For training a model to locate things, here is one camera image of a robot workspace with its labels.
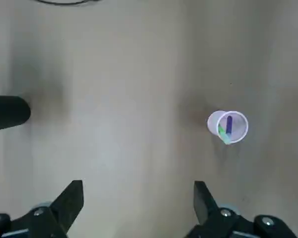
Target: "white cup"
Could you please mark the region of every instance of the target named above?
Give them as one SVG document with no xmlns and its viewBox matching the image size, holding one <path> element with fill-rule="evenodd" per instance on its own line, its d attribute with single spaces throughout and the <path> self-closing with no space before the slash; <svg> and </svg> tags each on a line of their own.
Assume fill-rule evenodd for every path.
<svg viewBox="0 0 298 238">
<path fill-rule="evenodd" d="M 219 133 L 219 125 L 226 130 L 226 122 L 227 122 L 227 117 L 231 116 L 233 121 L 232 121 L 232 133 L 230 135 L 230 143 L 237 143 L 241 141 L 247 134 L 248 132 L 248 120 L 246 116 L 244 116 L 240 112 L 236 111 L 216 111 L 213 112 L 208 119 L 208 129 L 210 132 L 214 135 L 217 135 L 219 138 L 220 133 Z"/>
</svg>

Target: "blue marker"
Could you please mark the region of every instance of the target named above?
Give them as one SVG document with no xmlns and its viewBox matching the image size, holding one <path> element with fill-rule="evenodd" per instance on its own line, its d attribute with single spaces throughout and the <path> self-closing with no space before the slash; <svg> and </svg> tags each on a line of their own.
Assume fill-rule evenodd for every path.
<svg viewBox="0 0 298 238">
<path fill-rule="evenodd" d="M 228 116 L 226 121 L 226 133 L 228 135 L 232 134 L 232 124 L 233 124 L 233 118 L 232 116 Z"/>
</svg>

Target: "black cable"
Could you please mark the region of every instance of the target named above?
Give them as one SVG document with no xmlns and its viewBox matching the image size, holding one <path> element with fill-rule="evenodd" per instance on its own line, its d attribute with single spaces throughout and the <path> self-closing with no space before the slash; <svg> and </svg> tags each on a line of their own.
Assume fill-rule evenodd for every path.
<svg viewBox="0 0 298 238">
<path fill-rule="evenodd" d="M 81 1 L 75 1 L 75 2 L 54 2 L 54 1 L 45 1 L 45 0 L 35 0 L 35 1 L 48 4 L 48 5 L 53 5 L 53 6 L 75 6 L 75 5 L 87 3 L 92 0 L 81 0 Z"/>
</svg>

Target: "black cylinder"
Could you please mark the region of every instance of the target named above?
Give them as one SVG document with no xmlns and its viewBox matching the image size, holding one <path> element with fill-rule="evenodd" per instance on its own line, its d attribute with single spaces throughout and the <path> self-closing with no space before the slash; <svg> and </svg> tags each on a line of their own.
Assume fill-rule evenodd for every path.
<svg viewBox="0 0 298 238">
<path fill-rule="evenodd" d="M 0 129 L 21 125 L 31 115 L 26 101 L 16 96 L 0 96 Z"/>
</svg>

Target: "cup rim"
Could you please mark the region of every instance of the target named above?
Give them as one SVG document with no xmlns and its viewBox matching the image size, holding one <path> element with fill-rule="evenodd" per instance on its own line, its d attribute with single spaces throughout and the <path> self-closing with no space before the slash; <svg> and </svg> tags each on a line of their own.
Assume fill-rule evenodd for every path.
<svg viewBox="0 0 298 238">
<path fill-rule="evenodd" d="M 248 120 L 247 120 L 247 118 L 246 118 L 246 116 L 244 115 L 244 114 L 242 114 L 242 113 L 240 113 L 240 112 L 238 112 L 238 111 L 228 111 L 228 112 L 225 112 L 225 113 L 223 113 L 220 117 L 219 117 L 219 119 L 218 119 L 218 121 L 217 121 L 217 134 L 218 134 L 218 136 L 220 137 L 220 133 L 219 133 L 219 129 L 218 129 L 218 127 L 219 127 L 219 124 L 220 124 L 220 121 L 221 121 L 221 119 L 223 118 L 223 117 L 225 117 L 226 115 L 228 115 L 228 114 L 238 114 L 238 115 L 240 115 L 244 120 L 245 120 L 245 122 L 246 122 L 246 128 L 245 128 L 245 132 L 244 132 L 244 134 L 239 138 L 239 139 L 237 139 L 237 140 L 232 140 L 231 141 L 231 144 L 233 144 L 233 143 L 237 143 L 237 142 L 240 142 L 242 139 L 244 139 L 244 137 L 246 136 L 246 134 L 247 134 L 247 132 L 248 132 Z"/>
</svg>

